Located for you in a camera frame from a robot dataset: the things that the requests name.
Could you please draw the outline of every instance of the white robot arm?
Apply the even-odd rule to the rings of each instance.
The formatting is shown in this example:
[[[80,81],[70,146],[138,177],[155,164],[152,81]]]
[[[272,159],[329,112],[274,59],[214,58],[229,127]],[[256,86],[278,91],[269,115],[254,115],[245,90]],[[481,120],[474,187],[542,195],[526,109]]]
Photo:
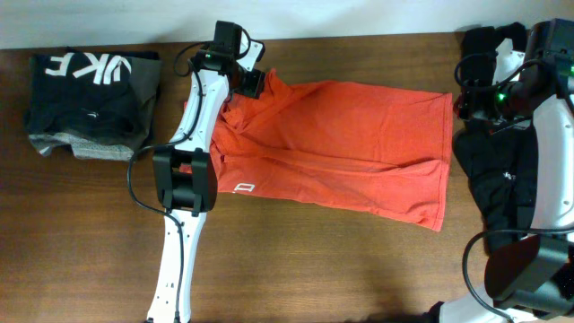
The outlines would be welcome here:
[[[265,74],[253,66],[264,51],[264,44],[250,39],[240,26],[217,22],[213,42],[189,61],[194,71],[191,92],[178,130],[170,140],[177,144],[156,148],[153,156],[158,198],[166,213],[180,224],[181,232],[174,219],[165,218],[160,274],[146,322],[187,323],[191,319],[191,277],[197,242],[217,195],[217,178],[209,155],[213,128],[230,93],[258,98]],[[191,166],[192,174],[175,170],[182,164]]]

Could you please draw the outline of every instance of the wire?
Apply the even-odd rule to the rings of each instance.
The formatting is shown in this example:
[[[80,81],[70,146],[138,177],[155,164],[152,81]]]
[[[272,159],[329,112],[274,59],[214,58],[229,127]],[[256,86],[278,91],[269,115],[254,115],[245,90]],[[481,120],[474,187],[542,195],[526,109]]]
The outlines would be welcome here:
[[[491,135],[496,135],[504,130],[508,130],[511,129],[513,126],[518,125],[522,122],[528,121],[528,120],[532,120],[532,117],[523,117],[523,118],[515,118],[512,121],[509,121],[503,128],[500,128],[496,131],[494,131],[493,133],[491,133]]]
[[[460,85],[460,87],[464,88],[467,91],[470,92],[490,92],[490,91],[497,91],[500,87],[510,83],[512,81],[512,79],[522,73],[522,71],[524,71],[525,69],[527,69],[528,67],[534,66],[534,65],[539,65],[542,67],[547,67],[547,64],[540,60],[540,59],[530,59],[527,60],[524,64],[522,64],[516,71],[514,71],[513,74],[511,74],[509,77],[507,77],[506,79],[500,81],[499,83],[496,83],[494,85],[488,85],[488,86],[468,86],[465,85],[461,80],[460,80],[460,76],[458,75],[458,70],[460,69],[460,67],[462,66],[462,64],[467,61],[469,58],[472,57],[496,57],[495,54],[493,53],[481,53],[481,54],[471,54],[468,56],[463,57],[463,59],[460,60],[460,62],[458,62],[457,67],[455,67],[455,81],[457,81],[457,84]]]
[[[570,109],[570,112],[574,114],[574,104],[572,103],[572,99],[570,98],[570,94],[568,93],[568,85],[564,86],[563,83],[560,82],[558,72],[554,75],[554,77],[556,78],[556,84],[558,86],[558,90],[560,90],[561,96],[564,97],[568,109]]]
[[[463,253],[463,278],[465,279],[465,284],[466,287],[468,288],[468,291],[471,293],[471,295],[473,295],[474,299],[481,304],[481,306],[483,306],[485,309],[487,309],[488,311],[490,311],[491,313],[494,313],[496,315],[499,315],[501,317],[503,317],[505,320],[507,320],[509,323],[514,323],[514,319],[508,314],[505,313],[502,310],[497,310],[494,307],[492,307],[491,305],[489,305],[486,301],[484,301],[476,292],[476,290],[474,289],[473,285],[470,282],[470,278],[468,277],[468,256],[470,255],[470,251],[473,248],[473,245],[480,239],[482,238],[486,238],[488,236],[491,236],[493,234],[501,234],[501,233],[523,233],[523,234],[557,234],[557,235],[562,235],[562,234],[569,234],[569,233],[574,233],[574,228],[567,228],[567,229],[529,229],[529,230],[520,230],[520,229],[498,229],[498,230],[488,230],[488,231],[483,231],[480,232],[478,234],[476,234],[475,236],[473,236],[472,239],[470,239],[468,241],[468,243],[466,244],[465,247],[465,252]]]
[[[189,130],[189,132],[187,134],[184,134],[184,136],[181,139],[178,139],[174,142],[167,143],[167,144],[153,144],[153,145],[148,145],[148,146],[145,146],[143,148],[140,148],[139,150],[134,152],[132,157],[129,159],[129,164],[127,166],[127,190],[129,192],[129,195],[134,200],[134,202],[146,210],[155,212],[156,214],[161,214],[161,215],[165,216],[166,218],[172,220],[175,223],[176,227],[178,228],[178,235],[179,235],[179,279],[178,279],[178,289],[176,291],[176,312],[175,312],[175,321],[176,322],[179,322],[179,295],[181,293],[181,282],[183,280],[183,266],[184,266],[184,264],[183,264],[183,262],[184,262],[183,231],[181,228],[181,223],[179,223],[178,219],[176,219],[173,215],[170,214],[171,213],[170,210],[162,211],[162,210],[157,209],[155,207],[146,205],[145,203],[140,201],[137,198],[137,196],[135,196],[134,190],[132,188],[132,168],[134,166],[135,161],[137,160],[137,157],[139,157],[142,153],[145,153],[145,152],[150,151],[150,150],[155,150],[158,148],[166,148],[166,147],[175,146],[177,144],[181,144],[181,143],[185,142],[186,140],[188,140],[191,137],[191,135],[194,133],[194,131],[196,130],[197,122],[199,121],[199,115],[201,114],[201,108],[202,108],[203,97],[204,97],[204,91],[203,91],[203,87],[201,84],[201,80],[199,79],[199,74],[197,73],[197,71],[193,67],[193,64],[192,64],[190,59],[188,59],[188,61],[187,61],[188,71],[186,74],[179,74],[176,71],[176,63],[177,63],[179,57],[186,50],[192,48],[193,46],[197,46],[197,44],[200,44],[200,43],[193,44],[192,46],[188,46],[185,49],[183,49],[182,51],[180,51],[179,54],[176,56],[176,60],[174,62],[174,66],[173,66],[174,72],[179,76],[187,76],[187,75],[189,75],[189,73],[193,72],[194,76],[196,77],[199,102],[197,105],[196,117],[195,117],[194,122],[191,126],[191,129]]]
[[[200,42],[197,42],[197,43],[188,45],[188,46],[186,46],[185,48],[181,49],[181,50],[179,51],[179,53],[176,55],[176,57],[173,59],[173,73],[175,73],[177,76],[180,76],[180,77],[186,77],[186,76],[188,76],[188,75],[191,73],[192,69],[193,69],[193,64],[190,64],[190,62],[189,62],[189,60],[188,60],[188,61],[187,61],[187,71],[186,71],[184,74],[181,74],[180,72],[178,72],[178,61],[179,61],[179,58],[180,58],[185,52],[187,52],[188,50],[190,50],[191,48],[194,48],[194,47],[197,47],[197,46],[200,46],[200,45],[209,45],[209,44],[211,44],[211,43],[212,43],[211,41],[200,41]]]
[[[237,56],[237,59],[245,57],[248,54],[249,50],[251,49],[251,37],[249,37],[248,31],[243,30],[243,32],[245,32],[245,36],[248,38],[248,48],[245,49],[243,53],[239,54],[239,56]]]
[[[235,93],[234,91],[230,91],[230,96],[229,96],[229,98],[228,98],[227,100],[225,100],[225,101],[223,102],[223,104],[227,104],[227,103],[231,102],[231,101],[233,100],[233,94],[234,94],[234,93]]]

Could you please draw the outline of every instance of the white wall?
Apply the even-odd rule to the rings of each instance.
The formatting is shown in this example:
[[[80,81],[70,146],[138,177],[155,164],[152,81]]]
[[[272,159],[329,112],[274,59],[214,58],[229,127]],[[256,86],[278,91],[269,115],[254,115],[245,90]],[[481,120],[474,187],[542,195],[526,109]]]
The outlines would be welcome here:
[[[255,39],[444,32],[574,20],[574,0],[0,0],[0,48],[206,40],[216,20]]]

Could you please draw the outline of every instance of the folded clothing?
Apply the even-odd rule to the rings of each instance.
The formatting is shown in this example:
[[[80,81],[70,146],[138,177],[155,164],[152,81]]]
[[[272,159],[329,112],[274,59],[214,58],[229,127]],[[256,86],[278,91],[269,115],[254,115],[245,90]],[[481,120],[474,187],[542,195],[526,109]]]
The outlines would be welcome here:
[[[451,94],[333,81],[288,86],[222,109],[211,155],[220,192],[365,211],[439,231]]]
[[[462,57],[493,52],[504,39],[512,39],[514,50],[526,50],[526,29],[515,22],[497,29],[481,27],[467,31]],[[461,66],[461,79],[490,85],[495,67],[488,59],[478,57]],[[478,95],[474,105],[492,110],[494,96],[490,92]],[[504,123],[493,126],[479,119],[466,121],[465,131],[454,142],[454,153],[468,176],[486,229],[529,229],[534,218],[538,173],[536,135],[530,121],[513,127]],[[491,254],[522,239],[522,235],[494,234],[485,239],[487,252]]]
[[[24,122],[39,153],[70,145],[79,158],[127,160],[149,135],[161,73],[157,54],[35,55],[30,68]]]

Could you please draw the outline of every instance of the white logo on shirt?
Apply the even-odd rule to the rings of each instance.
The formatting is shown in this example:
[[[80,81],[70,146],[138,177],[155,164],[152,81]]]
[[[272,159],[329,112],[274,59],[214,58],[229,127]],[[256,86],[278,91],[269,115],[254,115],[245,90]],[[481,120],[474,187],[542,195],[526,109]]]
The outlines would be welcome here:
[[[249,191],[249,192],[253,192],[253,189],[255,189],[255,185],[254,184],[247,184],[247,183],[239,183],[235,189],[233,189],[233,193],[235,193],[235,191]]]
[[[110,84],[112,81],[112,73],[113,73],[113,81],[119,82],[121,79],[120,75],[120,67],[123,64],[129,73],[132,73],[132,66],[129,64],[127,59],[121,57],[119,55],[113,56],[109,62],[109,54],[102,54],[100,59],[96,58],[95,55],[92,53],[83,53],[88,59],[90,60],[90,65],[79,69],[72,73],[75,78],[84,76],[88,73],[94,72],[93,76],[93,83],[100,85],[102,80],[104,84]],[[63,57],[51,57],[50,61],[52,62],[59,62],[60,68],[57,70],[53,69],[46,69],[46,74],[52,76],[65,76],[68,71],[68,66],[70,65],[70,60],[74,53],[67,53]]]

